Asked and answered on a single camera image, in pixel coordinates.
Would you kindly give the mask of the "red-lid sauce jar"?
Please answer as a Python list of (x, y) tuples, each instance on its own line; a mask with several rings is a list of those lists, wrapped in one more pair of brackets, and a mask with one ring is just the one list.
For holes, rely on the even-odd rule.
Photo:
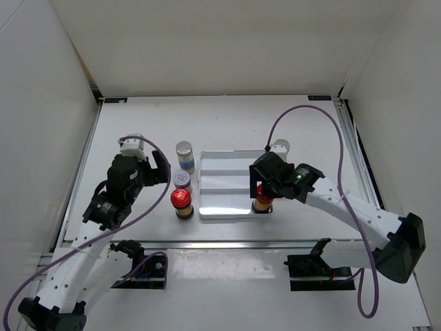
[(272, 212), (273, 198), (266, 197), (263, 194), (263, 185), (257, 186), (256, 197), (252, 203), (252, 210), (257, 214), (269, 214)]
[(176, 216), (179, 219), (186, 220), (193, 216), (194, 207), (192, 205), (192, 196), (189, 190), (177, 188), (171, 193), (171, 204), (175, 209)]

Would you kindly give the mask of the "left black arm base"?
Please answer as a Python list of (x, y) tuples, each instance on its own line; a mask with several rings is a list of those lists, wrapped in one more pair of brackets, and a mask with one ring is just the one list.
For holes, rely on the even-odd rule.
[(130, 271), (112, 288), (164, 290), (167, 287), (169, 259), (165, 252), (145, 254), (145, 248), (137, 241), (123, 240), (110, 244), (111, 252), (122, 252), (131, 259)]

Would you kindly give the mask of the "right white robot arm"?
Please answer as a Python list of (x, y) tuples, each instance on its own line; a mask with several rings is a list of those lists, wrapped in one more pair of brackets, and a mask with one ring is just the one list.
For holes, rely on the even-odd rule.
[(328, 277), (338, 268), (369, 268), (396, 283), (406, 283), (426, 248), (422, 219), (375, 207), (339, 188), (321, 171), (283, 161), (266, 152), (249, 167), (253, 199), (297, 200), (359, 231), (362, 240), (321, 239), (308, 254), (290, 255), (295, 277)]

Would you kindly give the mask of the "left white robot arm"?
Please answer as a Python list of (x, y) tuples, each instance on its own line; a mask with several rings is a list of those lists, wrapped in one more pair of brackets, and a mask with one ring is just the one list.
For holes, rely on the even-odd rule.
[(141, 148), (122, 150), (96, 187), (83, 214), (83, 222), (70, 250), (44, 267), (54, 268), (51, 277), (32, 298), (24, 298), (18, 311), (33, 330), (83, 330), (87, 315), (111, 288), (145, 274), (146, 266), (164, 253), (146, 255), (134, 240), (110, 241), (128, 226), (126, 219), (145, 187), (170, 184), (170, 164), (153, 150), (152, 168)]

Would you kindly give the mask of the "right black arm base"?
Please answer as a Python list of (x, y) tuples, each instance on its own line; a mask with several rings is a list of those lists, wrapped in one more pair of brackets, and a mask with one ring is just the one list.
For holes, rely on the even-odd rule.
[(288, 268), (292, 292), (326, 292), (355, 290), (355, 276), (350, 267), (332, 268), (321, 255), (331, 239), (321, 239), (308, 254), (291, 254), (283, 262)]

